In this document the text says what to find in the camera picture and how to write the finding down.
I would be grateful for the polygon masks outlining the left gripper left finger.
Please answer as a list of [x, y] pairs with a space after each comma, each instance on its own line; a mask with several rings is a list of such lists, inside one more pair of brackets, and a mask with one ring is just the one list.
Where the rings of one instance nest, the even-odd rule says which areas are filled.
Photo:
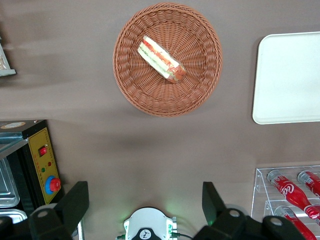
[[87, 181], [78, 181], [55, 206], [37, 208], [26, 220], [13, 223], [0, 218], [2, 240], [71, 240], [79, 222], [89, 208]]

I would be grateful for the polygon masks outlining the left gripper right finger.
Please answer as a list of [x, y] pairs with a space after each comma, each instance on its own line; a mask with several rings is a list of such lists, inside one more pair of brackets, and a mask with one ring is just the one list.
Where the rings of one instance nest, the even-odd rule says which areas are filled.
[[288, 219], [266, 216], [262, 222], [236, 208], [226, 207], [212, 182], [202, 185], [202, 210], [207, 221], [196, 240], [304, 240]]

